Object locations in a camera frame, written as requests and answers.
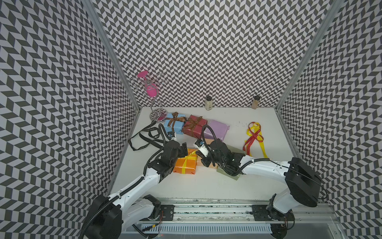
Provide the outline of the purple gift box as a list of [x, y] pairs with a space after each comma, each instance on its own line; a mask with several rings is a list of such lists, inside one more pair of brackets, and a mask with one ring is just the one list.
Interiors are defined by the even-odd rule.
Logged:
[[[230, 129], [230, 126], [228, 124], [225, 124], [225, 123], [213, 120], [213, 119], [208, 121], [208, 126], [210, 126], [212, 128], [212, 130], [215, 133], [216, 138], [220, 139], [221, 141], [224, 141], [224, 139], [227, 135], [227, 132]], [[205, 129], [204, 136], [205, 136], [205, 139], [214, 139], [211, 131], [208, 128]]]

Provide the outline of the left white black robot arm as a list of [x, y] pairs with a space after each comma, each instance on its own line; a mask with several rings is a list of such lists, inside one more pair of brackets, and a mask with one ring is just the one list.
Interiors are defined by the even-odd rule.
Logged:
[[166, 142], [148, 159], [142, 175], [119, 191], [94, 199], [79, 238], [117, 239], [126, 228], [141, 219], [156, 218], [160, 203], [150, 195], [144, 196], [144, 193], [170, 175], [177, 160], [187, 155], [186, 143]]

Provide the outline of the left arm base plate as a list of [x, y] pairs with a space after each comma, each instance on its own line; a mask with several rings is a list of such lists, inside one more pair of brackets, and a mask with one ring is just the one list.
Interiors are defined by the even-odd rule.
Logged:
[[162, 221], [162, 222], [173, 221], [174, 213], [175, 213], [175, 205], [171, 205], [171, 204], [161, 205], [159, 209], [159, 214], [156, 220]]

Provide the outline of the orange gift box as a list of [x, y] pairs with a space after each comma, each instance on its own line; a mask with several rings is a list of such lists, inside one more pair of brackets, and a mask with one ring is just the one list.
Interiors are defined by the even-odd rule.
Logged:
[[177, 160], [173, 172], [195, 175], [198, 161], [196, 151], [196, 149], [188, 149], [188, 155]]

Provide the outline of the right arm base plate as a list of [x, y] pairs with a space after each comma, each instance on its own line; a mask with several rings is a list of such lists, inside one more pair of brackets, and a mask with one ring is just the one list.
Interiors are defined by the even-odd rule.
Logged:
[[252, 205], [252, 212], [255, 221], [264, 221], [264, 222], [289, 222], [294, 221], [295, 217], [292, 213], [292, 210], [289, 210], [286, 214], [280, 213], [275, 209], [268, 209], [267, 205]]

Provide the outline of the green gift box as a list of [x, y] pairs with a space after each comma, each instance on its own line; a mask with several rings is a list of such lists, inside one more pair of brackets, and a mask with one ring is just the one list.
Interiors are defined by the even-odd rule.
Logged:
[[[245, 151], [239, 149], [239, 148], [236, 148], [236, 147], [233, 147], [233, 146], [230, 146], [230, 145], [226, 145], [227, 148], [232, 152], [232, 153], [241, 153], [241, 154], [245, 154]], [[226, 176], [226, 177], [229, 177], [235, 181], [237, 181], [239, 179], [239, 177], [242, 175], [242, 173], [239, 173], [238, 175], [236, 176], [231, 176], [229, 174], [227, 174], [220, 166], [217, 168], [216, 170], [218, 173]]]

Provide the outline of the black ribbon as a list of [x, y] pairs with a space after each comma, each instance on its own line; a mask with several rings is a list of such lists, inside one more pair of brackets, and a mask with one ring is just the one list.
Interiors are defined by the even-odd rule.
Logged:
[[[144, 127], [142, 130], [140, 130], [137, 134], [135, 134], [128, 140], [128, 144], [133, 151], [145, 149], [149, 145], [152, 145], [158, 149], [160, 149], [163, 146], [164, 140], [160, 139], [161, 133], [159, 131], [159, 128], [155, 127], [156, 123], [156, 121], [152, 121], [149, 125]], [[134, 147], [131, 140], [136, 136], [139, 136], [143, 141], [146, 142], [146, 144], [138, 148]]]

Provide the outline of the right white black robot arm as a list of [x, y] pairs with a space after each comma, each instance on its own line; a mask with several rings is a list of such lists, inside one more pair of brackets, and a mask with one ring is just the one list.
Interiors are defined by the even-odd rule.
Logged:
[[274, 194], [267, 205], [253, 207], [256, 221], [287, 220], [293, 208], [299, 205], [314, 208], [318, 204], [322, 180], [300, 158], [294, 157], [290, 161], [273, 161], [268, 157], [253, 158], [231, 151], [219, 139], [211, 143], [198, 139], [194, 145], [205, 167], [216, 164], [231, 177], [258, 175], [286, 184], [286, 189]]

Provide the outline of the peach gift box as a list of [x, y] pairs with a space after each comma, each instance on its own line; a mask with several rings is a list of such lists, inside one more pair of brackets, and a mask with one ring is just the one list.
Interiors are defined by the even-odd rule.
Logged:
[[[214, 141], [213, 139], [206, 139], [206, 144], [210, 145], [213, 141]], [[198, 146], [200, 144], [202, 144], [202, 140], [197, 139], [197, 141], [195, 142], [195, 145]], [[197, 155], [197, 166], [204, 167], [204, 165], [202, 163], [202, 159], [203, 159], [204, 155], [202, 153], [197, 153], [197, 152], [196, 152], [196, 155]], [[213, 165], [212, 163], [210, 163], [208, 168], [217, 169], [218, 165], [217, 164]]]

